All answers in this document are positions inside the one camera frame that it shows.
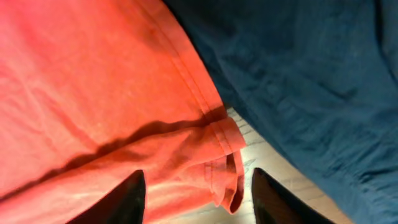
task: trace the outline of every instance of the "floor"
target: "floor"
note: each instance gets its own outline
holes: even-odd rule
[[[247,147],[242,149],[246,174],[245,197],[241,208],[234,215],[229,215],[223,208],[207,205],[179,217],[162,221],[161,224],[254,224],[254,211],[251,198],[251,176],[255,167],[263,168],[309,206],[337,224],[352,223],[317,186],[304,177],[282,158],[258,133],[245,122],[234,109],[228,114],[238,124]]]

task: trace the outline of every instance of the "dark blue cloth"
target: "dark blue cloth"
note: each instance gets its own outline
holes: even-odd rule
[[[222,99],[356,223],[398,223],[398,1],[165,0]]]

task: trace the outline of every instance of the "wooden surface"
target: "wooden surface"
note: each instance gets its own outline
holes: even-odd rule
[[[236,214],[230,215],[223,208],[216,208],[211,204],[179,217],[162,221],[161,224],[255,224],[251,198],[251,176],[256,167],[263,168],[298,198],[335,223],[352,223],[328,196],[282,158],[233,109],[229,109],[228,114],[238,124],[248,145],[242,149],[246,178],[245,196],[240,209]]]

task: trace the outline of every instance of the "garment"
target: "garment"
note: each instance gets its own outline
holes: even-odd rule
[[[0,220],[65,223],[134,171],[144,221],[234,212],[244,140],[159,0],[0,1]]]
[[[397,1],[165,0],[221,98],[356,223],[398,223]]]

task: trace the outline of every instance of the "red fabric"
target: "red fabric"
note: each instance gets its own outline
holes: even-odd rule
[[[135,170],[146,222],[234,212],[244,140],[161,0],[0,1],[0,220],[65,223]]]

